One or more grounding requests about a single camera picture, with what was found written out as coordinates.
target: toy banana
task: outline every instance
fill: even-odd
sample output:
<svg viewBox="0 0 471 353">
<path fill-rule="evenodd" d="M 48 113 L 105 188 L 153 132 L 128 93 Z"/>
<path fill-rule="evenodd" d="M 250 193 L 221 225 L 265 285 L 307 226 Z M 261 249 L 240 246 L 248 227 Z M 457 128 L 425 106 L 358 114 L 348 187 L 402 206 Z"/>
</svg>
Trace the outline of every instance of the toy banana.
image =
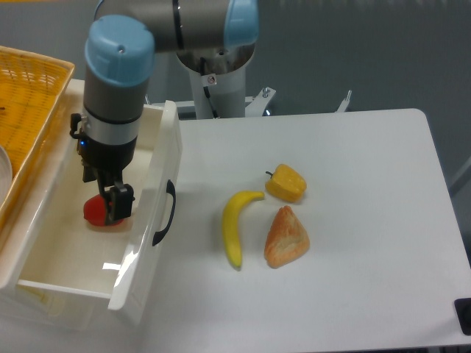
<svg viewBox="0 0 471 353">
<path fill-rule="evenodd" d="M 238 216 L 251 201 L 263 199 L 262 191 L 239 191 L 227 202 L 222 212 L 222 238 L 230 264 L 239 269 L 242 265 L 241 241 L 238 236 Z"/>
</svg>

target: black drawer handle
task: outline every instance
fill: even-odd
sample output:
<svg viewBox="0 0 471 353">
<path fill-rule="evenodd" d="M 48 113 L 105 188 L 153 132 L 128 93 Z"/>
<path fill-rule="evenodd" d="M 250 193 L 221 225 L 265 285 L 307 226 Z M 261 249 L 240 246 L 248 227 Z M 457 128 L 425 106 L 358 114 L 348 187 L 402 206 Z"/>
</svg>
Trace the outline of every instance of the black drawer handle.
<svg viewBox="0 0 471 353">
<path fill-rule="evenodd" d="M 152 246 L 156 246 L 157 244 L 159 244 L 159 242 L 162 241 L 163 237 L 165 237 L 167 232 L 169 231 L 171 222 L 174 219 L 175 204 L 177 203 L 177 195 L 175 193 L 175 185 L 173 182 L 171 182 L 170 179 L 167 182 L 166 192 L 169 193 L 174 198 L 173 204 L 171 205 L 169 222 L 167 223 L 167 226 L 164 229 L 159 230 L 158 232 L 155 232 L 154 239 L 152 239 Z"/>
</svg>

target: bread slice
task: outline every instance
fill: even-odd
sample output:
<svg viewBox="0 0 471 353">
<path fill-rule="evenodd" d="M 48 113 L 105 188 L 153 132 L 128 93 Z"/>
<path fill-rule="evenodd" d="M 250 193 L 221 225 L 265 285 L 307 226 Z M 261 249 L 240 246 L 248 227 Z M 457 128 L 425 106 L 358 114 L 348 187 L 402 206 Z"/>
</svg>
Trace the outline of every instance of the bread slice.
<svg viewBox="0 0 471 353">
<path fill-rule="evenodd" d="M 265 243 L 265 258 L 272 268 L 281 267 L 309 250 L 306 229 L 289 206 L 278 210 Z"/>
</svg>

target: yellow basket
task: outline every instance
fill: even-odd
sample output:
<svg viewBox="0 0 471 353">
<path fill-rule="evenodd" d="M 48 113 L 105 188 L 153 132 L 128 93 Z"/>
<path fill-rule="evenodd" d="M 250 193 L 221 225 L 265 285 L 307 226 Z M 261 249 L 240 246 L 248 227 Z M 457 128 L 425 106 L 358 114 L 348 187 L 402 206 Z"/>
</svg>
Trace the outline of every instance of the yellow basket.
<svg viewBox="0 0 471 353">
<path fill-rule="evenodd" d="M 52 57 L 0 46 L 0 145 L 13 167 L 13 182 L 0 206 L 0 229 L 46 138 L 74 68 Z"/>
</svg>

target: toy pepper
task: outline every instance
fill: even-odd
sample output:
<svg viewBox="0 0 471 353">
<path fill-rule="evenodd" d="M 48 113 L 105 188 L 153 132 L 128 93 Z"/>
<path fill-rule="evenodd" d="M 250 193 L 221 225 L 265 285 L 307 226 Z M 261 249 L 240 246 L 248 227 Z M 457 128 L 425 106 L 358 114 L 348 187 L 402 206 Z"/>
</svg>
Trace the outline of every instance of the toy pepper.
<svg viewBox="0 0 471 353">
<path fill-rule="evenodd" d="M 293 168 L 280 164 L 265 183 L 266 190 L 275 197 L 288 202 L 296 202 L 302 198 L 307 188 L 306 181 Z"/>
</svg>

